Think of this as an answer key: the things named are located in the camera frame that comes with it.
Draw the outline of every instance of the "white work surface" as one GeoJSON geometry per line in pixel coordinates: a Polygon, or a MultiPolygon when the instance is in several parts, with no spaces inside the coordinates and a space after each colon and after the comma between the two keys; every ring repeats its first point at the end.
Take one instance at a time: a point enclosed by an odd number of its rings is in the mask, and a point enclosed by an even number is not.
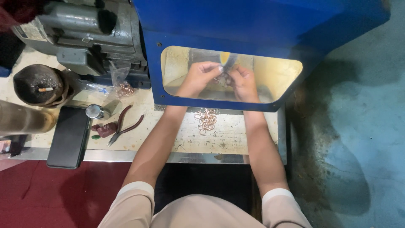
{"type": "MultiPolygon", "coordinates": [[[[26,47],[16,65],[13,68],[12,75],[7,78],[0,78],[0,99],[17,103],[20,105],[28,106],[16,96],[13,88],[13,76],[21,69],[32,64],[44,64],[59,70],[64,69],[55,56],[49,56],[26,47]]],[[[142,114],[145,115],[142,123],[134,130],[122,134],[117,141],[111,146],[107,147],[107,142],[112,136],[101,138],[98,140],[91,139],[92,135],[96,132],[91,131],[87,150],[110,150],[110,151],[137,151],[148,136],[152,128],[158,122],[163,114],[162,111],[154,111],[154,102],[152,90],[138,90],[135,95],[124,98],[120,101],[113,112],[113,116],[106,120],[94,120],[94,124],[107,124],[109,122],[117,121],[121,111],[128,105],[132,104],[133,107],[129,109],[124,117],[123,129],[132,126],[138,121],[142,114]]],[[[89,105],[96,103],[105,105],[107,101],[103,96],[95,95],[88,91],[82,91],[67,104],[69,105],[89,105]]],[[[59,108],[47,109],[53,113],[57,118],[59,108]]],[[[278,126],[277,126],[277,113],[265,113],[267,123],[272,138],[278,141],[278,126]]],[[[194,113],[187,112],[181,124],[176,141],[172,148],[172,152],[183,153],[215,153],[215,154],[247,154],[246,131],[243,115],[229,115],[219,114],[217,116],[217,123],[215,129],[207,131],[204,136],[200,135],[198,130],[198,120],[194,119],[194,113]]],[[[49,148],[52,142],[52,137],[55,128],[43,134],[35,134],[28,137],[26,146],[32,148],[49,148]]]]}

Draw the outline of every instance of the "workbench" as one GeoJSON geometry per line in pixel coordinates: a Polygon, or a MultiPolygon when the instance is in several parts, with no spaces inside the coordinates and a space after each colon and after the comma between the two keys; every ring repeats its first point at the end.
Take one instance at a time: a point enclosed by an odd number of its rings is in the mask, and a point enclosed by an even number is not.
{"type": "MultiPolygon", "coordinates": [[[[24,67],[32,64],[44,64],[59,70],[64,69],[57,62],[55,56],[45,55],[30,47],[26,47],[13,67],[12,74],[7,78],[0,78],[1,100],[28,106],[16,96],[13,87],[13,76],[24,67]]],[[[66,104],[81,106],[95,103],[104,106],[109,102],[110,100],[106,99],[106,96],[102,96],[97,92],[81,91],[66,104]]],[[[137,122],[142,114],[145,115],[143,122],[136,129],[121,135],[111,147],[107,147],[107,143],[112,136],[94,140],[91,136],[95,132],[91,131],[84,161],[131,162],[133,160],[136,151],[163,114],[163,109],[154,104],[151,90],[139,89],[135,95],[121,99],[110,119],[106,121],[93,120],[91,125],[117,121],[119,113],[131,104],[133,107],[124,118],[123,129],[137,122]]],[[[242,111],[220,110],[215,129],[207,131],[205,135],[200,135],[198,129],[199,122],[194,118],[196,110],[200,110],[200,108],[188,109],[167,162],[249,163],[245,122],[242,111]]],[[[59,108],[46,109],[46,111],[52,113],[57,118],[59,108]]],[[[278,146],[283,163],[286,164],[284,108],[280,108],[276,113],[265,113],[265,117],[269,125],[271,137],[278,146]]],[[[54,130],[55,127],[43,134],[29,135],[21,154],[9,159],[46,160],[54,130]]]]}

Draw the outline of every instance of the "black phone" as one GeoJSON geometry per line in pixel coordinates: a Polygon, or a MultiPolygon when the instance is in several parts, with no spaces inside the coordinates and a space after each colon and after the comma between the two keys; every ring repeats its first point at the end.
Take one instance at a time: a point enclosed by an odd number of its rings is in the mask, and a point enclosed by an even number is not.
{"type": "Polygon", "coordinates": [[[89,128],[90,118],[86,115],[86,108],[62,106],[48,154],[48,167],[79,167],[84,157],[89,128]]]}

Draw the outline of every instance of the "red-handled pliers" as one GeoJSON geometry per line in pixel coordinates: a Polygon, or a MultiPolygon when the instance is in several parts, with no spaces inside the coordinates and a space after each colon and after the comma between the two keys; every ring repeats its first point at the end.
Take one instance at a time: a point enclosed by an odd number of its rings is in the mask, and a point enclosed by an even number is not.
{"type": "Polygon", "coordinates": [[[122,127],[122,121],[124,120],[124,116],[126,114],[126,112],[132,107],[132,105],[126,107],[121,114],[119,115],[118,118],[118,126],[117,126],[117,132],[113,135],[113,137],[110,139],[110,141],[108,142],[107,146],[110,147],[117,139],[118,136],[120,136],[122,133],[128,132],[130,130],[135,129],[143,120],[144,115],[141,116],[141,118],[138,120],[138,122],[136,124],[134,124],[132,127],[129,127],[123,131],[120,131],[121,127],[122,127]]]}

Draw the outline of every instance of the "cigarette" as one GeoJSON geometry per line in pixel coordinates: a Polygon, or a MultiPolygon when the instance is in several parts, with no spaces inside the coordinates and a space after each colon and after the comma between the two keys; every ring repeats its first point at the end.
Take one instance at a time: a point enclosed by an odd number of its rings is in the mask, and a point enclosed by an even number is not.
{"type": "Polygon", "coordinates": [[[47,92],[47,91],[52,91],[52,90],[53,90],[52,87],[49,87],[49,88],[39,88],[39,89],[38,89],[39,92],[47,92]]]}

